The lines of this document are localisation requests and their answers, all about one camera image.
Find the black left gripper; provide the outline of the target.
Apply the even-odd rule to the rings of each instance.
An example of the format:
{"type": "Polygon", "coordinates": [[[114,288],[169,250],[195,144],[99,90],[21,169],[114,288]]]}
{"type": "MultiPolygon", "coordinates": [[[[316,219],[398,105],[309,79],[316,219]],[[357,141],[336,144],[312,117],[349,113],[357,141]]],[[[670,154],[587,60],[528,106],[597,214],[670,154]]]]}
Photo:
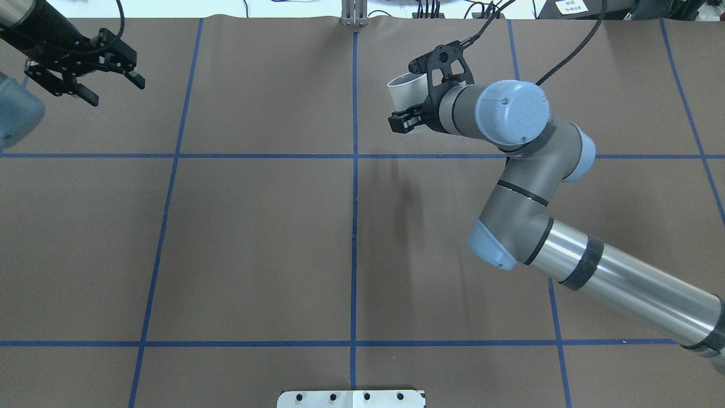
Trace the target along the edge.
{"type": "Polygon", "coordinates": [[[121,25],[86,35],[49,1],[3,1],[2,41],[26,56],[26,76],[54,96],[77,96],[98,107],[99,96],[78,83],[95,72],[122,74],[140,90],[146,87],[121,25]]]}

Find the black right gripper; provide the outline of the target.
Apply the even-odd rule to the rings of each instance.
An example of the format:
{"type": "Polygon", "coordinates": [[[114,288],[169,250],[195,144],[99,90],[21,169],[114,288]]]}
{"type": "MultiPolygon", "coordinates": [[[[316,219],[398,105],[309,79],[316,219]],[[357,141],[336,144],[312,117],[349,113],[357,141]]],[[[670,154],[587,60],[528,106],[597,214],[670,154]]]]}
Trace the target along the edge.
{"type": "Polygon", "coordinates": [[[410,134],[422,132],[427,127],[430,131],[448,134],[440,116],[440,107],[444,96],[444,93],[440,95],[429,93],[422,104],[420,112],[412,110],[391,113],[389,116],[391,131],[397,134],[410,134]]]}

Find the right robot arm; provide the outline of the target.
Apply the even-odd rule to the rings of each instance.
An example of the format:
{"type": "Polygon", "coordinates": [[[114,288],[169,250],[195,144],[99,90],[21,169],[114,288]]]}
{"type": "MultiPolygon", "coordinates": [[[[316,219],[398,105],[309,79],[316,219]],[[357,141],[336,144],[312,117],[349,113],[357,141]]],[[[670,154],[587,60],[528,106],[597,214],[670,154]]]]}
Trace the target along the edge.
{"type": "Polygon", "coordinates": [[[587,295],[660,331],[723,373],[723,296],[667,274],[554,215],[573,198],[567,184],[595,168],[596,145],[582,127],[558,114],[540,86],[501,80],[474,84],[456,75],[438,85],[427,75],[388,82],[391,131],[476,139],[506,163],[468,247],[502,270],[526,265],[554,284],[587,295]]]}

